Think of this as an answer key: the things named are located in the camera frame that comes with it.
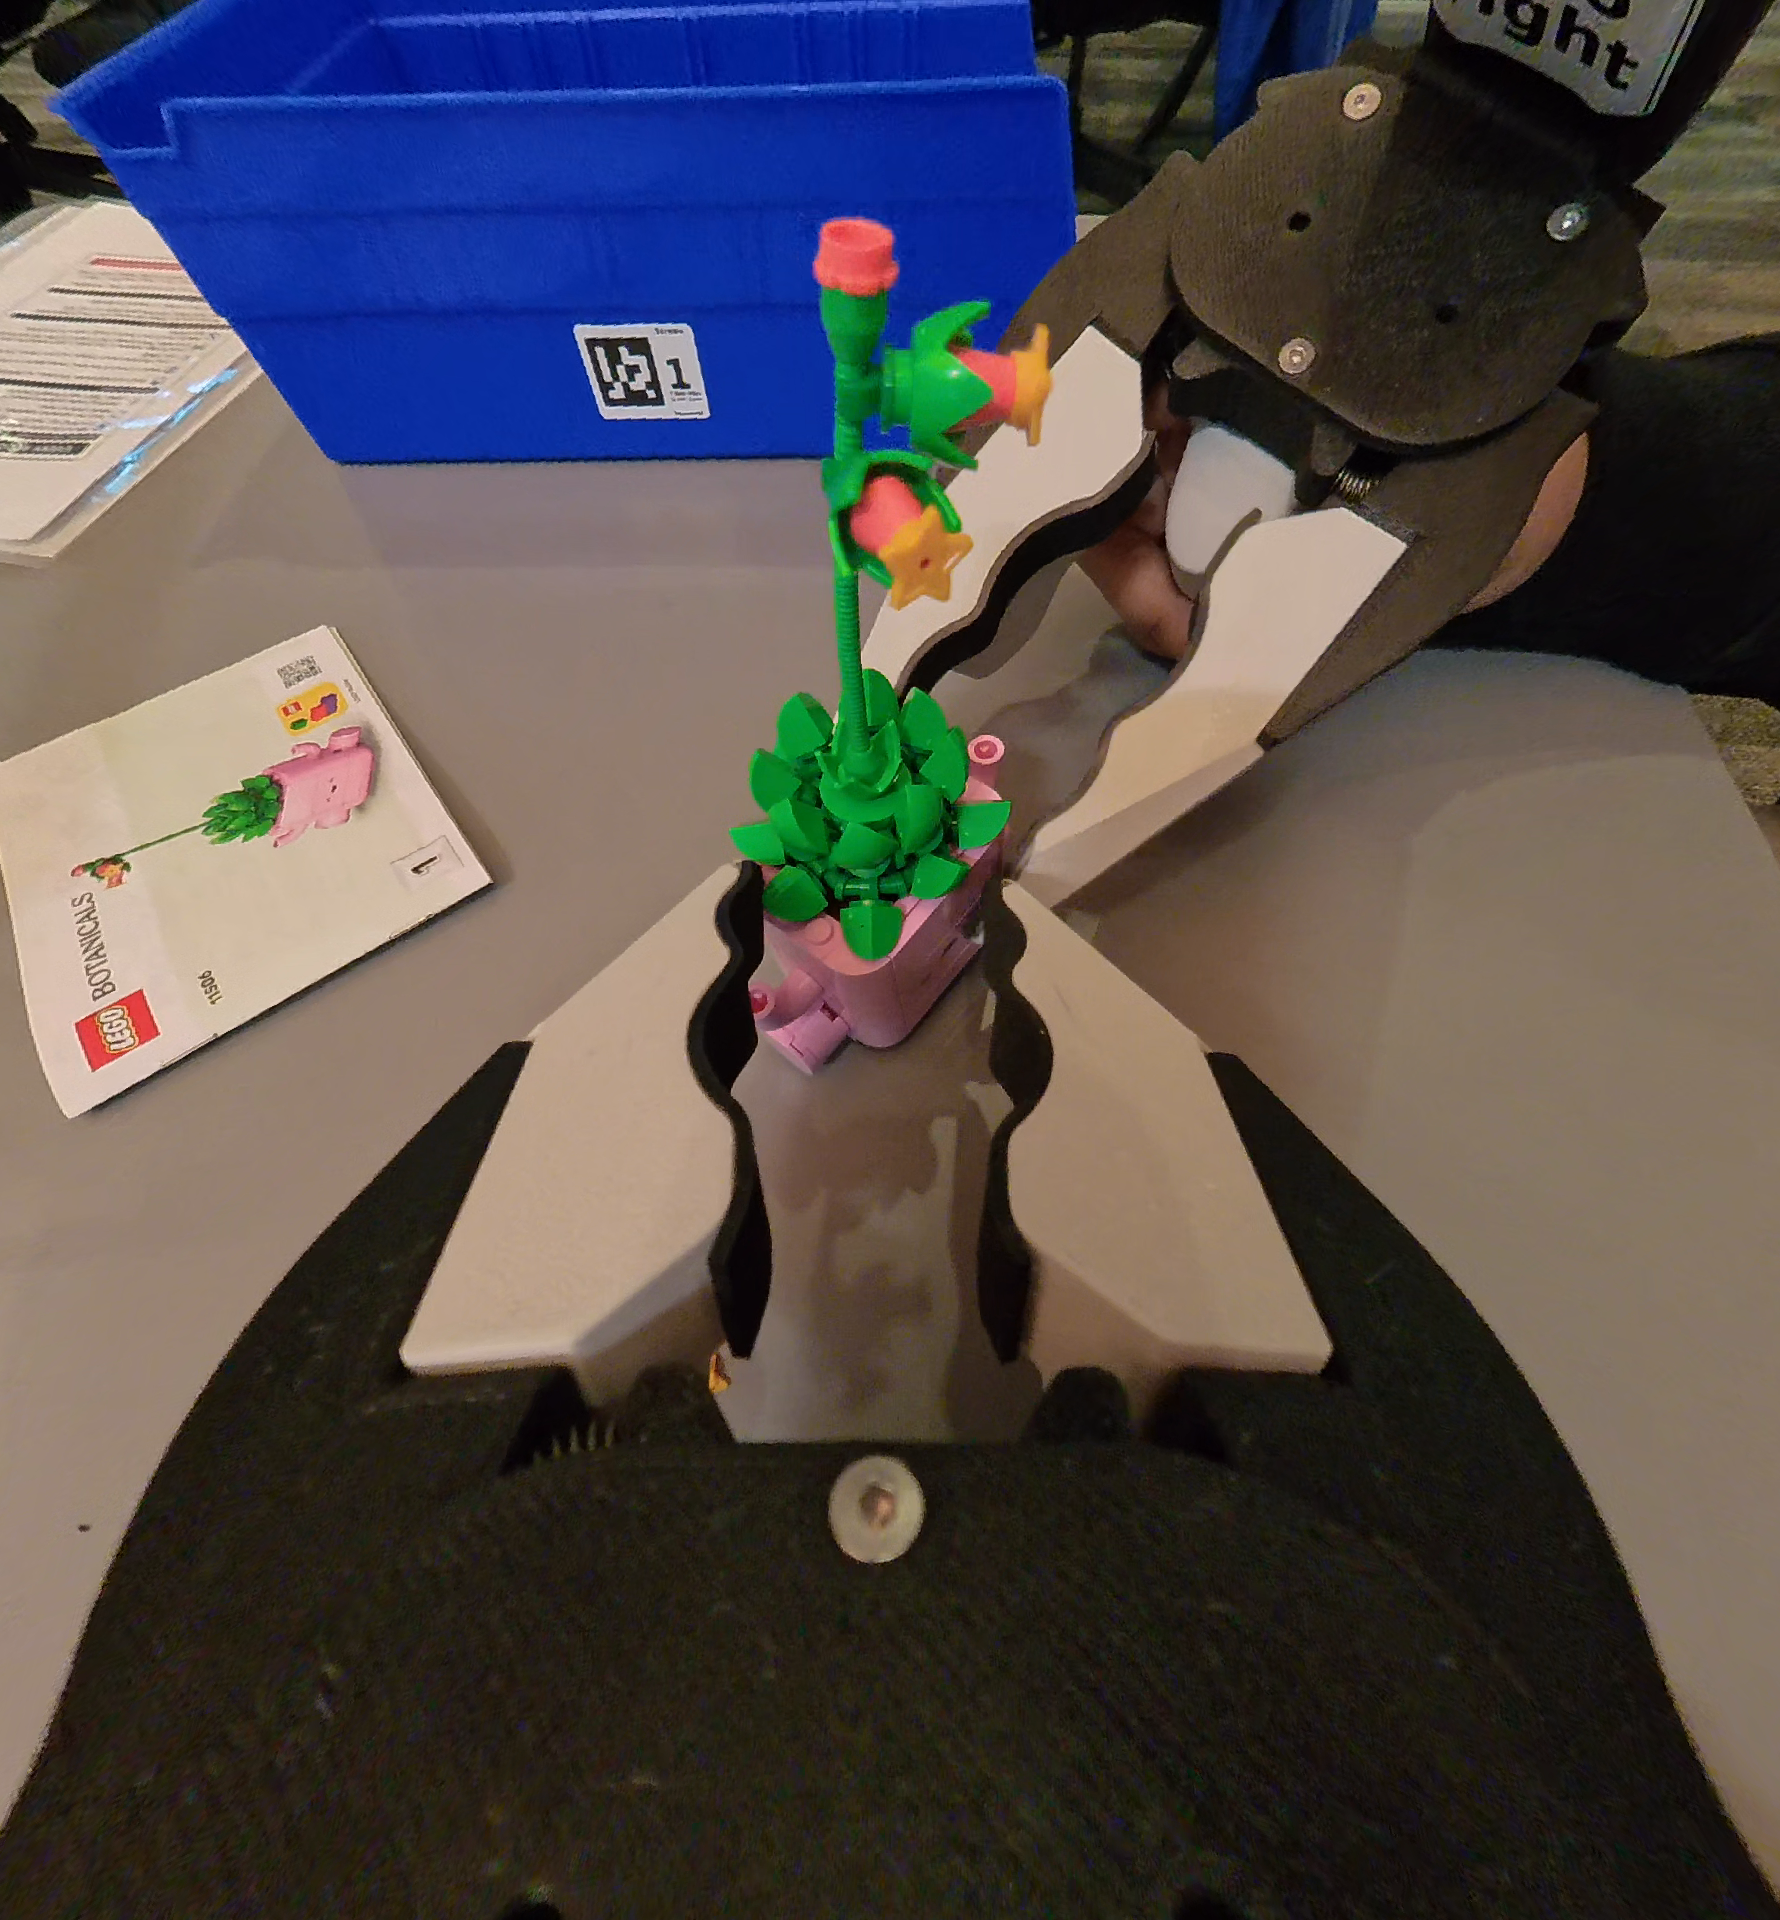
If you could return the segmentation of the person's right hand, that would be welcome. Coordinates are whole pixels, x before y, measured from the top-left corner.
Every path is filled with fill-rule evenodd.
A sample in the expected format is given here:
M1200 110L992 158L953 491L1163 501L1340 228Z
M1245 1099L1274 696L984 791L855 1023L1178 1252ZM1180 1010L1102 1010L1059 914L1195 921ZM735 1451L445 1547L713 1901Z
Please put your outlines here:
M1174 576L1166 548L1169 492L1194 425L1166 409L1157 391L1146 410L1157 435L1157 477L1133 518L1081 556L1096 588L1111 604L1123 635L1146 654L1180 661L1189 646L1194 600ZM1478 611L1522 588L1568 531L1590 475L1590 437L1578 440L1548 470L1532 514L1499 569L1463 611Z

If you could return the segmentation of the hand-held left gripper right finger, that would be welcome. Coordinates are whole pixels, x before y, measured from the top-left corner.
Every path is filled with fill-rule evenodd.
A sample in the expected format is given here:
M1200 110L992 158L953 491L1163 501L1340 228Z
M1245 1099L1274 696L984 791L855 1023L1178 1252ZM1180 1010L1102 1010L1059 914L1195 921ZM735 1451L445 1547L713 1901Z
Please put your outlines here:
M984 917L992 1138L978 1308L1001 1361L1319 1373L1332 1341L1195 1035L1006 883Z

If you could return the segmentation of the green toy brick plant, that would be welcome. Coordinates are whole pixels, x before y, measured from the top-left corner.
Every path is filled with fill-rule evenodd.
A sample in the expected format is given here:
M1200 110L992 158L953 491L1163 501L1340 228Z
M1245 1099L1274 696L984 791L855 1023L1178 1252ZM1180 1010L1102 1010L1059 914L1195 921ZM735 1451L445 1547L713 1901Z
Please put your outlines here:
M905 348L883 347L895 235L864 217L821 228L812 275L835 361L832 453L821 473L841 700L836 711L805 693L782 705L778 744L750 763L761 816L731 839L773 873L763 891L773 919L832 916L851 953L877 963L898 945L903 901L960 888L968 855L1006 826L1009 804L965 799L968 738L932 696L901 696L866 668L857 585L887 588L892 611L950 597L973 539L932 470L974 468L973 429L1006 425L1039 441L1049 330L1037 324L1026 348L978 351L973 324L988 305L968 302L925 319Z

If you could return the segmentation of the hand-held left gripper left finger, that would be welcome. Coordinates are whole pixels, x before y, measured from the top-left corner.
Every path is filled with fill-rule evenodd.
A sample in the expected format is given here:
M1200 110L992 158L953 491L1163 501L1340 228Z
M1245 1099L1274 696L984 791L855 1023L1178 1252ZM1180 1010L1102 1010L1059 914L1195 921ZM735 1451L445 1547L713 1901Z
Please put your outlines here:
M759 1036L763 876L711 874L532 1036L406 1332L419 1374L636 1379L752 1351L771 1233L733 1084Z

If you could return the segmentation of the blue fabric cover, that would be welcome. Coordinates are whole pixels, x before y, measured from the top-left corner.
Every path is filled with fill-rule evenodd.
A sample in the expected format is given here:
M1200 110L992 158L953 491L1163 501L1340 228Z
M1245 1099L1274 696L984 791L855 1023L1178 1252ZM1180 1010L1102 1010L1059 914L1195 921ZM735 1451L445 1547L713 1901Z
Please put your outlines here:
M1378 3L1221 3L1215 47L1215 141L1257 109L1259 87L1326 67L1364 38Z

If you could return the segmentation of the printed paper in acrylic holder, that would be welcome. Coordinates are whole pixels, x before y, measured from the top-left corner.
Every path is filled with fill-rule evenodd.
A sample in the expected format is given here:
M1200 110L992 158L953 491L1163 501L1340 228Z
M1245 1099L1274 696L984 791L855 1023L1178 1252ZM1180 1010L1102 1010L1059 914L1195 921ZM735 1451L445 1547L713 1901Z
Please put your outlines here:
M0 229L0 560L53 559L261 375L124 202Z

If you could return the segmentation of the pink toy brick pot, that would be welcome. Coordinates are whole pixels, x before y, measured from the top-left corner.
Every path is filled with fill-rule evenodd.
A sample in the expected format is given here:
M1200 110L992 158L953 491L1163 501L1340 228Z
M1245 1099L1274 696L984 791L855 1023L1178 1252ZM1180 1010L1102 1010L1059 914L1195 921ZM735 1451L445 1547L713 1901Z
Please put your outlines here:
M735 847L759 864L782 980L750 993L759 1033L803 1070L847 1043L905 1041L973 958L971 924L998 867L1011 807L988 784L992 735L887 720L860 759L812 700L785 704L752 758L759 819Z

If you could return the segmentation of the person's right forearm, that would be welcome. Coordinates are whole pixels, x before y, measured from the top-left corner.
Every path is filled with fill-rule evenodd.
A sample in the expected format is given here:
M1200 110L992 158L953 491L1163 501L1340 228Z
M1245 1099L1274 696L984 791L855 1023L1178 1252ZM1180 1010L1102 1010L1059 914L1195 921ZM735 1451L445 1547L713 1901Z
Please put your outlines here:
M1435 646L1582 656L1780 709L1780 333L1603 348L1575 519L1541 571Z

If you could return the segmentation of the toy brick instruction booklet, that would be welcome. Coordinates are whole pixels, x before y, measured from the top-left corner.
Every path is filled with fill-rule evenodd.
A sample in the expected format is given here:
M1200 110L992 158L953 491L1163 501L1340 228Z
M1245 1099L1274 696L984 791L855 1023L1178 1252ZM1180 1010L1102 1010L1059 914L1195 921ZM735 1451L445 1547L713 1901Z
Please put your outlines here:
M69 1118L491 887L328 626L2 762L0 874Z

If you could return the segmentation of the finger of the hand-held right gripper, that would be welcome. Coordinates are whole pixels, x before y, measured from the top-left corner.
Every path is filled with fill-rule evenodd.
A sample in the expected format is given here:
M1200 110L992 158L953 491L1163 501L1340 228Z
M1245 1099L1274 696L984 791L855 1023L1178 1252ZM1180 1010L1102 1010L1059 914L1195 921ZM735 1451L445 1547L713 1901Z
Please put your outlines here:
M1032 835L1032 895L1056 906L1261 758L1283 708L1405 542L1348 508L1245 527L1200 600L1189 658L1118 716L1093 774Z
M1246 519L1294 511L1299 410L1261 372L1201 341L1159 345L1152 361L1194 421L1164 536L1180 579L1195 588ZM1089 327L1053 365L1042 444L1026 448L998 429L976 468L947 485L973 537L947 604L880 607L864 664L898 691L930 691L950 670L992 674L1035 633L1071 559L1140 502L1152 453L1142 365Z

